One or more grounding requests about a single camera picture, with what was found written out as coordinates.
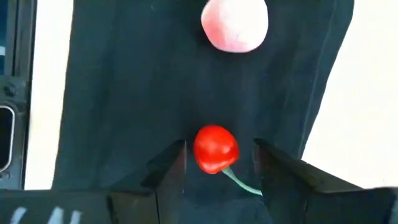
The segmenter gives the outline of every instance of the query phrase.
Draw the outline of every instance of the pink ball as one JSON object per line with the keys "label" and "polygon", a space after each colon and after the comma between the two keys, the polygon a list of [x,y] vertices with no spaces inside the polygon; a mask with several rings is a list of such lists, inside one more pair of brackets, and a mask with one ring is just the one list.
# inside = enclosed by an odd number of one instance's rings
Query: pink ball
{"label": "pink ball", "polygon": [[209,0],[202,11],[201,24],[217,49],[249,52],[266,38],[267,5],[264,0]]}

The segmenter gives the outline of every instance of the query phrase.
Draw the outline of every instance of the green stem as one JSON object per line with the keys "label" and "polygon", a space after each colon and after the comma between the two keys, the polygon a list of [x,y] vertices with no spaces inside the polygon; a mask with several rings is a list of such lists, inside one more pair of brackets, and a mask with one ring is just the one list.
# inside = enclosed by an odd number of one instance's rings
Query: green stem
{"label": "green stem", "polygon": [[254,189],[252,187],[247,186],[246,184],[244,184],[243,182],[241,182],[234,174],[234,172],[231,170],[230,167],[227,167],[225,169],[223,169],[223,173],[225,175],[227,175],[229,178],[231,178],[233,181],[235,181],[235,183],[237,183],[241,188],[243,188],[244,190],[247,190],[250,193],[256,194],[256,195],[260,195],[262,196],[262,192],[261,190],[257,190]]}

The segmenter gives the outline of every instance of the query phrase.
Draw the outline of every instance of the white table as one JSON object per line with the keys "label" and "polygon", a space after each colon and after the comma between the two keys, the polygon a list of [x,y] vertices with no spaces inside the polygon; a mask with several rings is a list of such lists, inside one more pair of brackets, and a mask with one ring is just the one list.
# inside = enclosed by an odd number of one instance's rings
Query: white table
{"label": "white table", "polygon": [[[26,189],[52,185],[72,11],[72,0],[38,0]],[[362,187],[398,186],[397,11],[396,0],[355,2],[304,154]]]}

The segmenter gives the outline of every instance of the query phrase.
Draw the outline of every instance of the metal frame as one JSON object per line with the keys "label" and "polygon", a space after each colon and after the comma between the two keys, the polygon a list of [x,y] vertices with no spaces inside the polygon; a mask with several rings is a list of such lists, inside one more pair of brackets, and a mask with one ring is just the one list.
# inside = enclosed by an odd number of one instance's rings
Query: metal frame
{"label": "metal frame", "polygon": [[8,0],[6,61],[0,76],[0,105],[13,110],[12,157],[2,172],[0,189],[22,189],[29,125],[36,0]]}

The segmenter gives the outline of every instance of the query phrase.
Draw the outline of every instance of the black cloth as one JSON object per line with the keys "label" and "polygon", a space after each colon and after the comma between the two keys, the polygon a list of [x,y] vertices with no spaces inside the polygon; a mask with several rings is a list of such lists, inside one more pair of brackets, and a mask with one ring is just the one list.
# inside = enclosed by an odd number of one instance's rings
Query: black cloth
{"label": "black cloth", "polygon": [[[205,3],[75,1],[53,189],[131,189],[149,159],[206,124],[236,136],[232,169],[255,187],[253,138],[302,156],[353,1],[267,0],[267,37],[248,54],[212,47]],[[180,223],[268,220],[260,197],[205,174],[192,153],[184,197]]]}

